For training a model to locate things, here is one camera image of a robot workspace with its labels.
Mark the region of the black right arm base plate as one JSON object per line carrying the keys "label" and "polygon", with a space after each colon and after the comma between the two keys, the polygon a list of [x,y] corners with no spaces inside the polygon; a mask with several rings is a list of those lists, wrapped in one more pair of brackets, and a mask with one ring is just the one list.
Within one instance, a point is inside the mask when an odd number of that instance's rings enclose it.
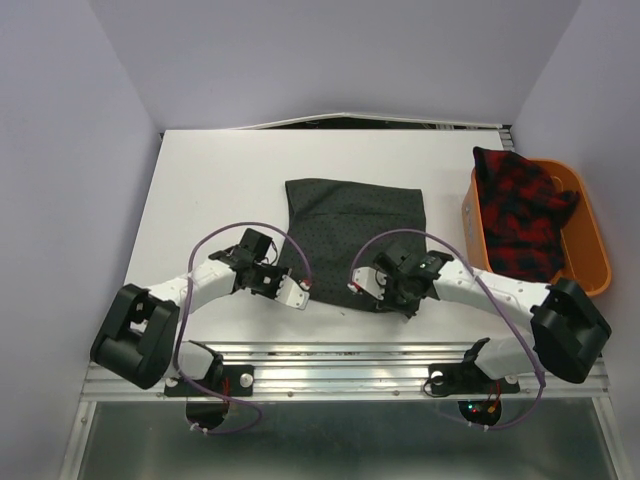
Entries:
{"label": "black right arm base plate", "polygon": [[518,382],[509,383],[505,378],[492,380],[473,363],[434,363],[429,366],[428,372],[422,389],[436,398],[520,392]]}

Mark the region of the dark grey dotted skirt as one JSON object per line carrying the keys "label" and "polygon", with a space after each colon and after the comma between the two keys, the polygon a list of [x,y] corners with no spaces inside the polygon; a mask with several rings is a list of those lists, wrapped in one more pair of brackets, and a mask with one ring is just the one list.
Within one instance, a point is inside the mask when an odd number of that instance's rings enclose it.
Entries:
{"label": "dark grey dotted skirt", "polygon": [[305,253],[317,302],[374,312],[347,288],[350,266],[371,238],[390,230],[426,229],[422,191],[329,179],[285,182],[292,237]]}

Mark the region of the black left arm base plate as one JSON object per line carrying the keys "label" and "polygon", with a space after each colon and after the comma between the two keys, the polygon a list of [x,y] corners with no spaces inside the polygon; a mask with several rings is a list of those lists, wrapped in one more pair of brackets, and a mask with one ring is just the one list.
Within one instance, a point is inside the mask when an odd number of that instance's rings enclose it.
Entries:
{"label": "black left arm base plate", "polygon": [[[202,388],[230,397],[251,397],[255,368],[250,364],[213,366],[196,383]],[[164,395],[173,397],[205,397],[207,393],[183,379],[173,385],[165,384]]]}

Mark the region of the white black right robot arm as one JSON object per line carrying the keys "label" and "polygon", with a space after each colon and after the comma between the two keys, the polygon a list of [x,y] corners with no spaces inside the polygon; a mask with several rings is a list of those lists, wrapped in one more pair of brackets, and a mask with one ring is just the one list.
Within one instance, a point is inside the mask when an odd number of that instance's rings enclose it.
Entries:
{"label": "white black right robot arm", "polygon": [[511,334],[476,342],[460,366],[463,384],[482,390],[494,380],[541,369],[572,384],[589,376],[612,329],[575,281],[528,282],[470,266],[450,254],[414,254],[398,244],[373,260],[385,278],[386,307],[412,316],[422,300],[492,313]]}

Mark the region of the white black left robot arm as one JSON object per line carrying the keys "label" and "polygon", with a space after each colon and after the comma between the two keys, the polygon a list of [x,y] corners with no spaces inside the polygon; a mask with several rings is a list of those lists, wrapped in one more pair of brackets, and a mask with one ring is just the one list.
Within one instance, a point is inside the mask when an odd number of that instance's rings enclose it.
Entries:
{"label": "white black left robot arm", "polygon": [[149,389],[177,374],[172,360],[179,345],[191,386],[202,394],[215,392],[222,384],[223,371],[215,364],[220,356],[202,343],[179,341],[179,323],[185,314],[239,290],[303,310],[309,292],[288,268],[266,262],[270,246],[270,237],[246,229],[238,244],[209,255],[186,274],[147,288],[123,286],[93,341],[91,361]]}

